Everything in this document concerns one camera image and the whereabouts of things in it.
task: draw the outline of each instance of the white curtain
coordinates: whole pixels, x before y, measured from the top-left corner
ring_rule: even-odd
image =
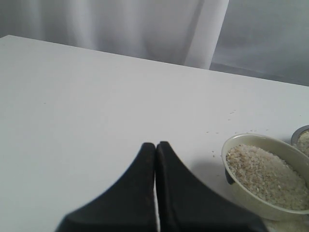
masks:
[[[0,35],[208,69],[228,0],[0,0]]]

